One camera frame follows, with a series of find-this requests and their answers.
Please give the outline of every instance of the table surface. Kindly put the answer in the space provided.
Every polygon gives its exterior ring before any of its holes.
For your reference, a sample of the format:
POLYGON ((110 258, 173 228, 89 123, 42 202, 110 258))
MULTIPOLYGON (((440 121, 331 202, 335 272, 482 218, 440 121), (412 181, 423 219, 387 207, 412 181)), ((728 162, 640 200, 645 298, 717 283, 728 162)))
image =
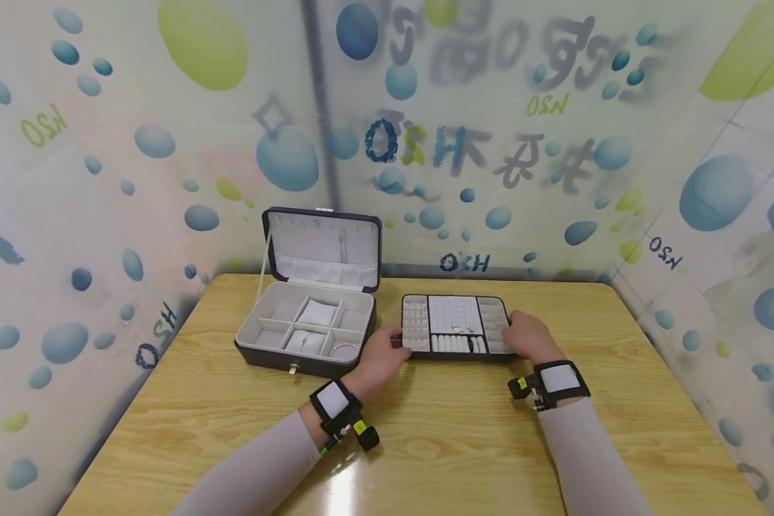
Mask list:
MULTIPOLYGON (((235 350, 257 281, 213 281, 61 516, 165 515, 210 467, 322 385, 247 365, 235 350)), ((375 293, 380 325, 400 320, 408 293, 497 295, 508 310, 543 319, 582 370, 656 516, 765 515, 609 287, 385 278, 375 293)), ((381 445, 365 454, 345 439, 277 514, 564 515, 538 419, 507 392, 523 368, 410 360, 365 408, 381 445)))

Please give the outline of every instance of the gray sleeve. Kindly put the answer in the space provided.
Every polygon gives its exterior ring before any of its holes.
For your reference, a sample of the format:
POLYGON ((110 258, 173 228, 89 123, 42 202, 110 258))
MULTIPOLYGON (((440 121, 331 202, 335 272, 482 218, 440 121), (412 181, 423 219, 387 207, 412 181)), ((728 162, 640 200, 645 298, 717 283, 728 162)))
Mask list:
POLYGON ((272 514, 320 458, 293 412, 210 469, 170 515, 272 514))
POLYGON ((568 516, 649 516, 650 506, 590 398, 539 413, 568 516))

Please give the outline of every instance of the jewelry box tray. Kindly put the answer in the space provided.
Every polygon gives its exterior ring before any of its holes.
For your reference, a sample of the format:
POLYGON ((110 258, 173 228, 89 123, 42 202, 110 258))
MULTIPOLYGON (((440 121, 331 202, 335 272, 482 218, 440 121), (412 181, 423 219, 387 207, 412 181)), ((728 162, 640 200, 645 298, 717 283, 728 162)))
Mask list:
POLYGON ((512 362, 516 354, 507 349, 502 330, 510 325, 505 301, 484 295, 420 295, 407 294, 402 304, 402 346, 413 350, 411 359, 472 360, 472 362, 512 362), (430 298, 472 298, 479 312, 473 328, 434 333, 431 331, 430 298), (449 346, 434 346, 434 337, 450 337, 449 346), (454 343, 453 337, 462 338, 454 343))

